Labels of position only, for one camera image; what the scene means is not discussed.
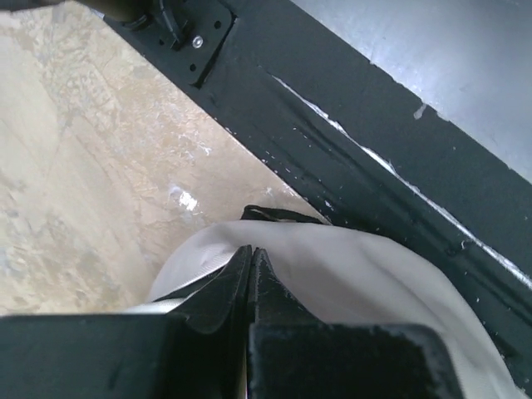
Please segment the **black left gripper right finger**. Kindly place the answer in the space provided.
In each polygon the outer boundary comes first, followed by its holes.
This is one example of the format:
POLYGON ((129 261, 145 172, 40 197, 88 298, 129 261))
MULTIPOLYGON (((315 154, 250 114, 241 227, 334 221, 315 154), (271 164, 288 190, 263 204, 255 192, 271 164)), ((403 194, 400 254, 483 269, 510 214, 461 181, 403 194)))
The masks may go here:
POLYGON ((459 398, 442 339, 416 324, 338 324, 314 317, 256 249, 247 346, 250 398, 459 398))

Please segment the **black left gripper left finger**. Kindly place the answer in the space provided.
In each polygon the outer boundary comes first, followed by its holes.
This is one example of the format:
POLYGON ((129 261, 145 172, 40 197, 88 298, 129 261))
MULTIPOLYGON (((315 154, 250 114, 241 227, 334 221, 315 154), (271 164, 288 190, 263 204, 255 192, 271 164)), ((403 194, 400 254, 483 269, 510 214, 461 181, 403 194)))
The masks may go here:
POLYGON ((241 397, 252 257, 168 312, 2 318, 2 397, 241 397))

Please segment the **beige canvas backpack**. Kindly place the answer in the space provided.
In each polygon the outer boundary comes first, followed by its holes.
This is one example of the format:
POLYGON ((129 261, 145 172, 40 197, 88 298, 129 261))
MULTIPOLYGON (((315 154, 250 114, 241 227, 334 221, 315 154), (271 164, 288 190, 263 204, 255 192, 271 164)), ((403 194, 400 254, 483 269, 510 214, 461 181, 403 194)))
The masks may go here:
POLYGON ((468 398, 521 398, 473 309, 431 262, 376 234, 320 223, 236 220, 188 238, 133 313, 168 313, 200 290, 243 246, 264 249, 280 282, 324 322, 415 323, 447 345, 468 398))

